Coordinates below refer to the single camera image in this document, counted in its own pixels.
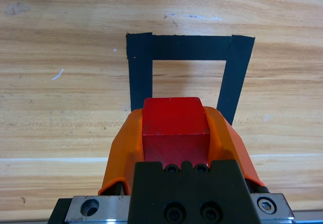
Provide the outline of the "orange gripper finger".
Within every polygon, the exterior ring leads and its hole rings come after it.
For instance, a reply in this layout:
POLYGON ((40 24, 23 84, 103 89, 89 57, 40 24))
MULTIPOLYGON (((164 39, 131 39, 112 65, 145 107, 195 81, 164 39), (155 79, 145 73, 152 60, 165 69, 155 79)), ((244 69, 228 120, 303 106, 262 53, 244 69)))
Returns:
POLYGON ((144 161, 142 120, 143 110, 134 110, 114 138, 98 195, 107 195, 117 183, 126 195, 131 194, 135 164, 144 161))
POLYGON ((259 179, 242 138, 215 108, 204 107, 209 130, 210 144, 207 163, 214 160, 236 160, 242 175, 255 186, 265 186, 259 179))

